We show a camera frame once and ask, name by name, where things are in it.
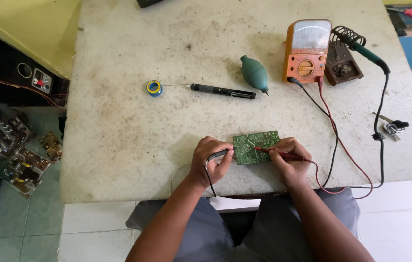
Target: hand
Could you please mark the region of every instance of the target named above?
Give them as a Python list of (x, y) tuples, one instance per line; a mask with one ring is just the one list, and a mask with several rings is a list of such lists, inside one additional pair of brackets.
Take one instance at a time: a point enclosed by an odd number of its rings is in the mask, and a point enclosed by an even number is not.
[(289, 153), (295, 156), (302, 156), (309, 160), (312, 159), (311, 154), (296, 141), (295, 138), (281, 139), (277, 144), (269, 147), (271, 150), (269, 155), (275, 167), (279, 170), (280, 181), (288, 188), (293, 189), (307, 185), (307, 173), (310, 162), (284, 160), (278, 152)]
[(207, 178), (206, 170), (204, 170), (206, 159), (212, 154), (224, 149), (228, 149), (229, 151), (224, 155), (220, 164), (216, 163), (213, 159), (207, 164), (211, 182), (215, 184), (219, 181), (226, 175), (230, 163), (232, 162), (233, 146), (229, 143), (218, 141), (210, 136), (201, 139), (196, 146), (195, 152), (193, 153), (193, 160), (191, 160), (191, 170), (187, 177), (190, 177), (206, 189), (209, 186), (209, 179)]

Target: yellow wall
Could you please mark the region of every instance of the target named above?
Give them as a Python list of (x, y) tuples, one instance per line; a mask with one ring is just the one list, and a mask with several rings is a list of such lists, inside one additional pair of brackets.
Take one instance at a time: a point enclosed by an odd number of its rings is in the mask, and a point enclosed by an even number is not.
[(407, 5), (412, 4), (412, 0), (382, 0), (385, 5)]
[(0, 0), (0, 38), (70, 78), (81, 0)]

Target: orange multimeter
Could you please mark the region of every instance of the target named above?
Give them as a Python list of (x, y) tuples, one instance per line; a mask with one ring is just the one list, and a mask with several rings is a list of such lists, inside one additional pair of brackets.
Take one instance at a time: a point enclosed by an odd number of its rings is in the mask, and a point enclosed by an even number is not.
[(326, 19), (298, 20), (288, 27), (283, 80), (293, 76), (302, 83), (324, 76), (332, 23)]

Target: air blower bulb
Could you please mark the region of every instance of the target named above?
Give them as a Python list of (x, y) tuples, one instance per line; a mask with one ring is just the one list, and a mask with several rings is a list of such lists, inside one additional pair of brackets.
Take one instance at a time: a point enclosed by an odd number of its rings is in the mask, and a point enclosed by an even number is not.
[(241, 73), (244, 80), (251, 87), (261, 90), (269, 95), (267, 91), (267, 72), (264, 66), (255, 59), (248, 58), (246, 55), (240, 58), (242, 61)]

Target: white table top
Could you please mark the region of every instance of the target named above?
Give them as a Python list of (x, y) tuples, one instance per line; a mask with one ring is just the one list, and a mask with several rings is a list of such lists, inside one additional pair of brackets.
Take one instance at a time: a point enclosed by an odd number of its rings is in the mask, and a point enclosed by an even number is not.
[[(324, 180), (335, 135), (330, 122), (294, 84), (284, 84), (288, 26), (321, 18), (364, 35), (366, 47), (390, 66), (382, 114), (410, 123), (401, 141), (385, 142), (385, 181), (412, 180), (412, 73), (380, 0), (326, 1), (165, 0), (140, 9), (133, 1), (83, 0), (68, 99), (61, 169), (65, 203), (165, 199), (186, 175), (197, 142), (278, 130), (313, 155)], [(240, 57), (260, 61), (269, 96), (255, 100), (165, 86), (153, 98), (150, 80), (164, 85), (200, 83), (256, 91), (240, 74)], [(384, 84), (382, 70), (353, 53), (364, 78), (324, 95), (350, 154), (373, 182), (380, 181), (379, 142), (373, 134)], [(305, 85), (321, 105), (316, 84)], [(314, 166), (308, 181), (316, 188)], [(340, 148), (327, 187), (366, 184)], [(218, 195), (283, 190), (271, 163), (237, 166), (214, 185)]]

